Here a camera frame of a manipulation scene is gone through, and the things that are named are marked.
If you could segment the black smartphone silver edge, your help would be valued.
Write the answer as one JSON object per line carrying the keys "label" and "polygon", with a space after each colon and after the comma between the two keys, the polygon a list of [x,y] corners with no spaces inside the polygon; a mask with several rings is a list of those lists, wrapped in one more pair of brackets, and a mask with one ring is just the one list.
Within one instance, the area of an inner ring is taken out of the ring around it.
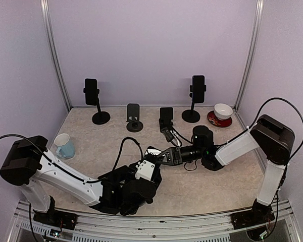
{"label": "black smartphone silver edge", "polygon": [[162,153],[162,150],[156,149],[152,146],[148,146],[145,154],[144,154],[144,160],[147,160],[151,163],[156,163],[159,158],[158,155],[160,155]]}

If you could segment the black round-base pole stand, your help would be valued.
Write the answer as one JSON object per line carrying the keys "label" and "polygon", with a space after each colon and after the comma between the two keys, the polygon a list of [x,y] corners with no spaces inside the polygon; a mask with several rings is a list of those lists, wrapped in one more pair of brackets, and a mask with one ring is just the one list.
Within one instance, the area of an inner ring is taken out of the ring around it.
{"label": "black round-base pole stand", "polygon": [[191,98],[191,108],[189,110],[185,110],[182,113],[182,118],[184,121],[186,121],[188,123],[196,123],[200,120],[200,114],[194,110],[195,103],[193,103],[193,101],[192,101],[192,85],[190,85],[189,96]]}

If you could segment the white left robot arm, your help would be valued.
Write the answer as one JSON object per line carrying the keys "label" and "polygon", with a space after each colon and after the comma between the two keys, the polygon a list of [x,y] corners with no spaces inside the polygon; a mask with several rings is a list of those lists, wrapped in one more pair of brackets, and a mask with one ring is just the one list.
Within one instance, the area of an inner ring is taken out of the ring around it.
{"label": "white left robot arm", "polygon": [[136,214],[139,207],[151,204],[162,181],[160,166],[154,158],[160,150],[149,146],[142,160],[123,165],[97,179],[65,164],[47,147],[43,136],[19,136],[5,158],[0,176],[18,186],[49,224],[60,219],[54,200],[41,186],[45,182],[80,200],[84,205],[107,214]]}

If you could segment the black folding phone stand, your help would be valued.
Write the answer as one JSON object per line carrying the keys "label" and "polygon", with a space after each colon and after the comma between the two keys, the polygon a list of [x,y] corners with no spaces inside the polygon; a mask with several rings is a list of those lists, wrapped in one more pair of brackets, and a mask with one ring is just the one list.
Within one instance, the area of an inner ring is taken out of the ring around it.
{"label": "black folding phone stand", "polygon": [[160,131],[164,128],[172,129],[173,128],[172,119],[173,119],[173,108],[161,107],[160,118],[159,118]]}

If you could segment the brown-base plate phone stand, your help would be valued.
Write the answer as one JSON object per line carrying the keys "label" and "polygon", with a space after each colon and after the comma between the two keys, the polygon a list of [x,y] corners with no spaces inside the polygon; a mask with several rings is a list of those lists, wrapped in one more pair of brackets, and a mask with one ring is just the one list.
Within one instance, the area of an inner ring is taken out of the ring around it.
{"label": "brown-base plate phone stand", "polygon": [[143,123],[140,121],[140,106],[137,103],[127,104],[127,130],[137,133],[143,129]]}

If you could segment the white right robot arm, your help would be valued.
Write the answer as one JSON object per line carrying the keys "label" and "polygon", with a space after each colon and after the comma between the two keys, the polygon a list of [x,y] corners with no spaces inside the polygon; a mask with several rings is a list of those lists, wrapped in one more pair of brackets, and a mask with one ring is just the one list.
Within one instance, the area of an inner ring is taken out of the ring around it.
{"label": "white right robot arm", "polygon": [[195,126],[191,145],[168,148],[156,155],[156,161],[176,166],[199,159],[206,169],[218,171],[250,153],[265,154],[267,165],[261,169],[263,180],[251,209],[231,214],[234,227],[242,228],[275,219],[272,202],[285,178],[294,140],[291,128],[264,114],[254,125],[221,146],[214,143],[214,133],[207,126]]}

